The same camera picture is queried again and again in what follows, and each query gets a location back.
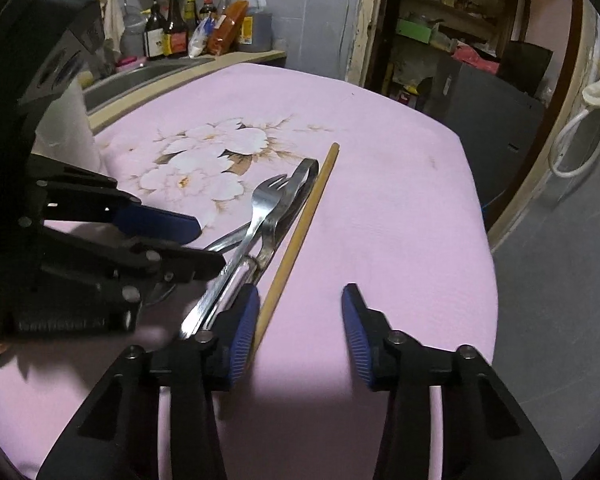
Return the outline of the steel fork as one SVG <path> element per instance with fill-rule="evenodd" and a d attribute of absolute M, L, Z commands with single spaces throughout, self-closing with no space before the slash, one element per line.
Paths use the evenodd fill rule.
<path fill-rule="evenodd" d="M 230 259 L 230 262 L 227 263 L 211 287 L 202 295 L 198 304 L 184 318 L 180 327 L 181 339 L 194 336 L 204 325 L 230 278 L 238 269 L 240 260 L 253 248 L 256 236 L 266 217 L 282 199 L 283 187 L 287 182 L 287 175 L 280 174 L 279 176 L 265 180 L 254 189 L 251 196 L 251 220 L 248 224 L 247 232 L 238 245 L 233 257 Z"/>

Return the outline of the steel peeler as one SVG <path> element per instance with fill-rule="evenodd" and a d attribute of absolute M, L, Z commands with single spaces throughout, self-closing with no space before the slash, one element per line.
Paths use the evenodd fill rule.
<path fill-rule="evenodd" d="M 249 256 L 246 262 L 248 272 L 245 278 L 252 278 L 252 284 L 257 284 L 260 277 L 270 265 L 277 248 L 282 244 L 289 228 L 296 220 L 300 210 L 306 203 L 309 194 L 315 184 L 318 173 L 318 161 L 313 158 L 302 159 L 289 183 L 283 187 L 283 196 L 272 214 L 263 222 L 260 238 L 262 245 L 260 252 L 253 257 Z M 234 299 L 237 292 L 222 292 L 221 297 L 214 305 L 206 322 L 201 327 L 203 330 L 211 330 L 212 321 L 223 310 L 228 307 L 230 299 Z"/>

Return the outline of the long wooden spatula handle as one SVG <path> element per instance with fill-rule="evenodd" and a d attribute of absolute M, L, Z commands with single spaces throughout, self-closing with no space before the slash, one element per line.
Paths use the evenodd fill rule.
<path fill-rule="evenodd" d="M 318 204 L 320 203 L 322 195 L 325 191 L 328 179 L 332 174 L 332 170 L 335 167 L 339 151 L 340 145 L 338 143 L 333 143 L 324 160 L 324 164 L 321 166 L 320 172 L 317 175 L 316 182 L 313 185 L 308 199 L 306 200 L 306 204 L 302 209 L 302 213 L 300 214 L 297 225 L 294 228 L 294 232 L 292 233 L 292 237 L 286 248 L 286 252 L 284 252 L 283 258 L 280 260 L 280 265 L 276 271 L 274 280 L 272 281 L 271 287 L 268 290 L 268 294 L 266 295 L 260 309 L 249 358 L 250 362 L 254 360 L 254 357 L 260 348 L 260 344 L 265 336 L 268 326 L 272 321 L 272 317 L 279 303 L 279 299 L 283 295 L 292 270 L 294 270 L 294 264 L 297 261 L 302 245 L 306 240 L 306 236 L 308 235 L 314 214 L 316 213 Z"/>

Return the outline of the steel sink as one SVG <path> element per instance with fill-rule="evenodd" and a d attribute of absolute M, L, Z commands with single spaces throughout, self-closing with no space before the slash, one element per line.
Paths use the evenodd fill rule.
<path fill-rule="evenodd" d="M 83 92 L 87 114 L 91 115 L 148 84 L 211 61 L 212 58 L 174 58 L 174 60 L 165 58 L 156 62 L 147 62 L 140 67 L 124 70 L 95 82 Z"/>

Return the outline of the pink soap dish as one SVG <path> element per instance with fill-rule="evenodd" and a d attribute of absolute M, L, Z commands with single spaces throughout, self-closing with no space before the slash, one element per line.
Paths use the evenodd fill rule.
<path fill-rule="evenodd" d="M 144 56 L 128 56 L 122 58 L 116 64 L 116 72 L 124 72 L 125 70 L 135 70 L 136 68 L 143 67 L 146 64 L 147 58 Z"/>

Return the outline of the dark wine bottle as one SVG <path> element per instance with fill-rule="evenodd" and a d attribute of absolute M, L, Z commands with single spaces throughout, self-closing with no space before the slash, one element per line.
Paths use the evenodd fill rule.
<path fill-rule="evenodd" d="M 164 57 L 164 28 L 166 21 L 161 13 L 158 0 L 151 0 L 147 11 L 147 20 L 143 32 L 143 42 L 146 58 L 155 61 Z"/>

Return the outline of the dark soy sauce bottle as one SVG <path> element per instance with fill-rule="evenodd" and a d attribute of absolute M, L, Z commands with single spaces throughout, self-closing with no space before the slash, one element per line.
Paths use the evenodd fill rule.
<path fill-rule="evenodd" d="M 169 0 L 168 16 L 164 28 L 163 53 L 167 58 L 186 55 L 188 27 L 182 18 L 180 0 Z"/>

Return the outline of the pink floral cloth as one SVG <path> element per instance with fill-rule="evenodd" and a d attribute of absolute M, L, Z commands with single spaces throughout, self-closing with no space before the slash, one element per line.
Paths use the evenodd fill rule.
<path fill-rule="evenodd" d="M 347 284 L 427 346 L 492 356 L 498 292 L 474 178 L 457 135 L 416 110 L 335 79 L 242 64 L 102 131 L 72 84 L 34 147 L 196 217 L 199 246 L 250 220 L 258 184 L 307 158 L 320 164 L 261 278 L 254 359 L 215 398 L 230 478 L 373 475 L 387 398 L 355 374 Z"/>

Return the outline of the small white packet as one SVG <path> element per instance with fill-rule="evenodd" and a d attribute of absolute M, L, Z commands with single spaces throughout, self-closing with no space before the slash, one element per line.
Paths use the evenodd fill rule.
<path fill-rule="evenodd" d="M 214 18 L 212 15 L 207 15 L 200 21 L 192 36 L 189 38 L 187 54 L 189 58 L 196 58 L 204 53 L 208 41 L 214 29 Z"/>

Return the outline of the red-capped sauce bottle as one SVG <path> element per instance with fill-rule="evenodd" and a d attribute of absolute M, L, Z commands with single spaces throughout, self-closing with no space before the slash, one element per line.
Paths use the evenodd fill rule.
<path fill-rule="evenodd" d="M 203 21 L 206 18 L 211 18 L 214 21 L 217 15 L 218 10 L 216 10 L 214 0 L 202 0 L 202 6 L 199 9 L 200 20 Z"/>

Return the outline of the orange spice bag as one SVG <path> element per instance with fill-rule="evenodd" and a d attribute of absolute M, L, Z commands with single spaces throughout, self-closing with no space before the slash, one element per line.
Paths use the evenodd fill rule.
<path fill-rule="evenodd" d="M 247 0 L 237 0 L 231 3 L 226 12 L 216 21 L 213 32 L 207 44 L 211 55 L 220 56 L 230 50 L 242 27 L 249 3 Z"/>

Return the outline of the yellow-capped bottle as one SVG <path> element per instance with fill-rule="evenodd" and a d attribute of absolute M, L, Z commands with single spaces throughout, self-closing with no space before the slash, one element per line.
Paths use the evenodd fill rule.
<path fill-rule="evenodd" d="M 218 4 L 218 15 L 222 16 L 226 13 L 228 6 L 230 5 L 230 0 L 219 0 Z"/>

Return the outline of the plastic oil jug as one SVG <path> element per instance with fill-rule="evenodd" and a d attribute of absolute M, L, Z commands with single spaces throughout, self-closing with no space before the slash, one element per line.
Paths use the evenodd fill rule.
<path fill-rule="evenodd" d="M 266 52 L 272 48 L 272 13 L 266 0 L 246 0 L 247 13 L 237 39 L 239 51 Z"/>

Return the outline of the dark cabinet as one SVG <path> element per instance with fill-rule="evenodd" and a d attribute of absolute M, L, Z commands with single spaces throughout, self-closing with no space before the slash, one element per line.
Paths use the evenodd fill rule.
<path fill-rule="evenodd" d="M 513 182 L 544 112 L 540 101 L 454 58 L 439 62 L 424 106 L 460 138 L 483 205 Z"/>

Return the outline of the red cloth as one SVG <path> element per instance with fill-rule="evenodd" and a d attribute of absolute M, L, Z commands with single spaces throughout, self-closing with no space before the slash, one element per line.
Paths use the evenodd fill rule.
<path fill-rule="evenodd" d="M 500 64 L 498 62 L 485 60 L 480 56 L 477 50 L 468 44 L 459 44 L 452 55 L 452 59 L 469 65 L 476 70 L 482 70 L 483 72 L 491 75 L 496 75 Z"/>

